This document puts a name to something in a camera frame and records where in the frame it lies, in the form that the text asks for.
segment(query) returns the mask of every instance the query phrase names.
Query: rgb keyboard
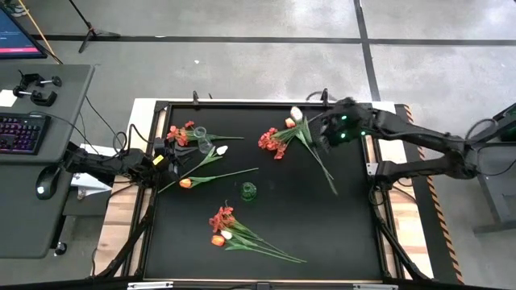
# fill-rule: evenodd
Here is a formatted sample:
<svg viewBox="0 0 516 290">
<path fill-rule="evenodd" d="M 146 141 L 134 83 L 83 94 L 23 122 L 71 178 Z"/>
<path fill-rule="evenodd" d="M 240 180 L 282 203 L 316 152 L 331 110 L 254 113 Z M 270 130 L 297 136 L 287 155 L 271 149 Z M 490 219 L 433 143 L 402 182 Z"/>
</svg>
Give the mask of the rgb keyboard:
<svg viewBox="0 0 516 290">
<path fill-rule="evenodd" d="M 0 113 L 0 154 L 38 154 L 50 117 Z"/>
</svg>

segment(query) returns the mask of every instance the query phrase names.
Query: floor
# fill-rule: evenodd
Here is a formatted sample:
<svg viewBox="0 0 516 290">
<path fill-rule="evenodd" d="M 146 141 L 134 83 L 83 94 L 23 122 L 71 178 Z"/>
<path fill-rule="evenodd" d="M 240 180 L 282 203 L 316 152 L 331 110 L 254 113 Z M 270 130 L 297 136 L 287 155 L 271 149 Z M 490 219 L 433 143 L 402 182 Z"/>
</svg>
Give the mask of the floor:
<svg viewBox="0 0 516 290">
<path fill-rule="evenodd" d="M 47 35 L 85 33 L 67 0 L 25 3 Z M 82 54 L 77 53 L 79 42 L 50 42 L 66 64 L 97 65 L 89 97 L 117 131 L 125 130 L 137 97 L 189 98 L 197 90 L 201 97 L 211 93 L 214 98 L 302 100 L 326 87 L 336 97 L 410 105 L 417 124 L 464 135 L 477 119 L 514 103 L 516 95 L 512 0 L 76 3 L 98 28 L 124 36 L 156 36 L 94 42 Z M 362 7 L 364 26 L 357 24 L 356 6 Z M 27 18 L 20 22 L 36 33 Z M 366 38 L 372 40 L 360 43 Z M 412 45 L 405 39 L 424 40 Z M 88 106 L 82 112 L 91 143 L 110 146 L 109 130 Z M 440 176 L 435 186 L 466 283 L 515 288 L 516 230 L 473 234 L 474 226 L 492 221 L 476 180 Z M 87 276 L 101 224 L 101 218 L 69 221 L 64 235 L 70 250 L 65 256 L 0 260 L 2 284 Z"/>
</svg>

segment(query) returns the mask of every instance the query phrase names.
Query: white tulip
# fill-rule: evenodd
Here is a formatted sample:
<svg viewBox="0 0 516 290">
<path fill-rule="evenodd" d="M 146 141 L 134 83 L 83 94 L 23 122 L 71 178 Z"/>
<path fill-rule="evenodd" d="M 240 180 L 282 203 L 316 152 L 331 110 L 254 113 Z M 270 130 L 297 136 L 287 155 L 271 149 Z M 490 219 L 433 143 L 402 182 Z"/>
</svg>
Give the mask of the white tulip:
<svg viewBox="0 0 516 290">
<path fill-rule="evenodd" d="M 227 146 L 219 147 L 219 148 L 217 148 L 217 154 L 222 156 L 222 155 L 224 155 L 224 153 L 226 153 L 226 150 L 227 150 Z"/>
<path fill-rule="evenodd" d="M 303 119 L 303 113 L 299 108 L 293 106 L 292 109 L 290 109 L 290 117 L 292 117 L 295 122 L 300 122 Z"/>
<path fill-rule="evenodd" d="M 233 238 L 233 234 L 228 232 L 227 230 L 221 230 L 220 231 L 220 234 L 226 239 L 226 240 L 231 240 L 231 238 Z"/>
</svg>

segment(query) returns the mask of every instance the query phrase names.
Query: metal bracket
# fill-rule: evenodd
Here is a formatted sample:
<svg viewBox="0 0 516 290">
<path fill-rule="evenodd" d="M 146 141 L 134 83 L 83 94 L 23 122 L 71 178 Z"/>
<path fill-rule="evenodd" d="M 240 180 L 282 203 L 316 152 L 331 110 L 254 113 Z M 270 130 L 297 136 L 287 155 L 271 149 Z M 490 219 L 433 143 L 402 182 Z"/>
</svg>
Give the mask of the metal bracket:
<svg viewBox="0 0 516 290">
<path fill-rule="evenodd" d="M 169 101 L 157 101 L 154 105 L 154 113 L 160 112 L 161 110 L 166 110 L 169 105 Z"/>
<path fill-rule="evenodd" d="M 368 169 L 369 176 L 375 176 L 377 174 L 377 169 L 378 169 L 377 163 L 367 163 L 366 167 Z"/>
<path fill-rule="evenodd" d="M 138 282 L 129 283 L 127 290 L 140 290 L 140 289 L 169 289 L 173 288 L 174 282 Z"/>
<path fill-rule="evenodd" d="M 353 284 L 353 290 L 397 290 L 397 285 Z"/>
<path fill-rule="evenodd" d="M 273 286 L 267 282 L 256 283 L 256 290 L 273 290 Z"/>
</svg>

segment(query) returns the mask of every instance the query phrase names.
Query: computer mouse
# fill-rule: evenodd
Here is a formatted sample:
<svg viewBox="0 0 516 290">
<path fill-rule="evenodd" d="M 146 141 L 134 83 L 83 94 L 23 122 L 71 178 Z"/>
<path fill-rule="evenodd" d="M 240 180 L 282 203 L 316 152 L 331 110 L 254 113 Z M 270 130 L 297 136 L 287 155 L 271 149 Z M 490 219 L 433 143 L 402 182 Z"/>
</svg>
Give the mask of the computer mouse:
<svg viewBox="0 0 516 290">
<path fill-rule="evenodd" d="M 56 193 L 60 171 L 61 168 L 57 165 L 48 166 L 41 171 L 35 183 L 35 195 L 40 200 L 47 200 Z"/>
</svg>

